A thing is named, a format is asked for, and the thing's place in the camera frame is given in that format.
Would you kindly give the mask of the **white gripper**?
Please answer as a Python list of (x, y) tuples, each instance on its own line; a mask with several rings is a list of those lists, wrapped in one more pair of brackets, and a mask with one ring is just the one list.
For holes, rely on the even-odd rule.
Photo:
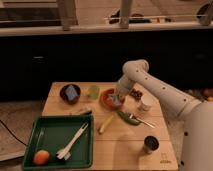
[(115, 94), (119, 99), (125, 98), (134, 86), (134, 82), (123, 75), (116, 84)]

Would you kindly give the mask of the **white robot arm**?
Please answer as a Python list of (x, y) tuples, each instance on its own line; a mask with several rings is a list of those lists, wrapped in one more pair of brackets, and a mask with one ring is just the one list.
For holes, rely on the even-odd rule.
[(201, 101), (148, 73), (146, 60), (126, 62), (116, 85), (116, 95), (124, 98), (140, 84), (159, 101), (184, 119), (184, 137), (179, 171), (213, 171), (213, 102)]

